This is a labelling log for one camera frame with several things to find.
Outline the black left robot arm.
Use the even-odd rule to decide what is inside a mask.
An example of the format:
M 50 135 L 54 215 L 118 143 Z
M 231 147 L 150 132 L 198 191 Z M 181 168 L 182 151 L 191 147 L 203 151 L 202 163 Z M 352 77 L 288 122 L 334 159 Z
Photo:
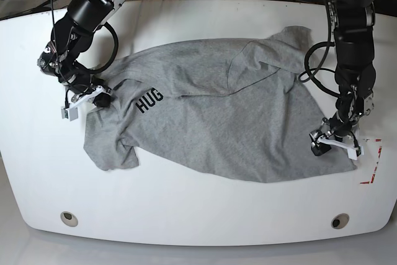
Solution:
M 359 120 L 373 109 L 373 87 L 376 71 L 373 66 L 375 47 L 374 0 L 333 0 L 326 4 L 328 39 L 313 45 L 305 55 L 304 67 L 309 80 L 326 94 L 336 98 L 336 113 L 310 133 L 311 150 L 321 156 L 333 146 L 347 150 L 350 159 L 357 159 L 364 150 L 357 135 Z M 334 79 L 338 92 L 324 87 L 309 66 L 315 50 L 333 47 L 336 51 Z

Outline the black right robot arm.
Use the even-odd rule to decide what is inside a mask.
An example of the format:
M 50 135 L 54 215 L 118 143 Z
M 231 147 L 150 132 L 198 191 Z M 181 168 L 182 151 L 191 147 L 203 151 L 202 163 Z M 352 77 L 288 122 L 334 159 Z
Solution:
M 37 61 L 40 71 L 54 76 L 67 91 L 77 96 L 77 101 L 90 100 L 96 107 L 108 107 L 111 89 L 98 78 L 114 62 L 119 40 L 108 20 L 126 0 L 72 0 L 63 18 L 53 23 L 51 40 Z M 107 29 L 114 41 L 108 62 L 89 69 L 78 62 L 78 56 L 92 44 L 94 34 Z

